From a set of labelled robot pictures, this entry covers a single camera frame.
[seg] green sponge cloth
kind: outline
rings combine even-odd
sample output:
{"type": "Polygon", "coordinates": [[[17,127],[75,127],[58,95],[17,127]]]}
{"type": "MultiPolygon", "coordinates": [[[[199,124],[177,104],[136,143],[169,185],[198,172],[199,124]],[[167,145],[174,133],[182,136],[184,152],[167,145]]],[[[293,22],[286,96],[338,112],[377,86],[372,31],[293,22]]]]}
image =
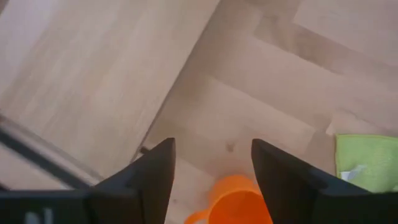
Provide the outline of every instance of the green sponge cloth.
{"type": "Polygon", "coordinates": [[[355,170],[348,182],[370,192],[398,191],[398,138],[336,135],[336,173],[355,170]]]}

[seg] cup handle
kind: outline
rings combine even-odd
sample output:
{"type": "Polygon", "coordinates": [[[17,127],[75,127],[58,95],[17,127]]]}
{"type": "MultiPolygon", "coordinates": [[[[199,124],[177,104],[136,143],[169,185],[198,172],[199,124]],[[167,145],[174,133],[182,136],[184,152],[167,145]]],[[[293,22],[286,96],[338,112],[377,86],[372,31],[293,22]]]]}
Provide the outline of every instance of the cup handle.
{"type": "Polygon", "coordinates": [[[207,217],[208,215],[208,210],[203,210],[200,212],[195,212],[194,214],[190,215],[184,222],[184,224],[194,224],[195,222],[199,220],[203,220],[207,217]]]}

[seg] green cloth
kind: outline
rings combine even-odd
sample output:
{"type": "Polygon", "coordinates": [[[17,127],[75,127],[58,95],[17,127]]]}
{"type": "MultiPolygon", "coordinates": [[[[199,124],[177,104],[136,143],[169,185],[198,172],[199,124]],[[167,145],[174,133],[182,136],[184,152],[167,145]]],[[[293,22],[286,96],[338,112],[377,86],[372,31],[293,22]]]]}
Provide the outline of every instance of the green cloth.
{"type": "Polygon", "coordinates": [[[364,134],[336,135],[336,173],[364,166],[348,182],[370,192],[398,191],[398,138],[364,134]]]}

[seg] orange plastic cup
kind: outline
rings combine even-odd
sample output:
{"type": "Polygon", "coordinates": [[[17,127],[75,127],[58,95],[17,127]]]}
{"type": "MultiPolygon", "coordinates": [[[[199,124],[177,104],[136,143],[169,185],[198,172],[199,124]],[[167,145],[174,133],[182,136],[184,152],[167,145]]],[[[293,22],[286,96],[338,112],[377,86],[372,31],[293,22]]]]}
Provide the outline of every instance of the orange plastic cup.
{"type": "Polygon", "coordinates": [[[208,209],[192,214],[185,224],[199,220],[207,220],[207,224],[272,224],[259,187],[245,176],[219,180],[209,194],[209,201],[208,209]]]}

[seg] orange cup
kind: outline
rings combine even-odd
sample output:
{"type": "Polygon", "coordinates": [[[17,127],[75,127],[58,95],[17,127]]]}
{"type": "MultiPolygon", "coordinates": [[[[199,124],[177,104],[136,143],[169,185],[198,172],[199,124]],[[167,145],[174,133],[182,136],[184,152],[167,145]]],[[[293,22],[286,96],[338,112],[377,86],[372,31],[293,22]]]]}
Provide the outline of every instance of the orange cup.
{"type": "Polygon", "coordinates": [[[209,194],[210,207],[185,220],[192,224],[207,220],[207,224],[272,224],[267,205],[259,187],[241,175],[219,180],[209,194]]]}

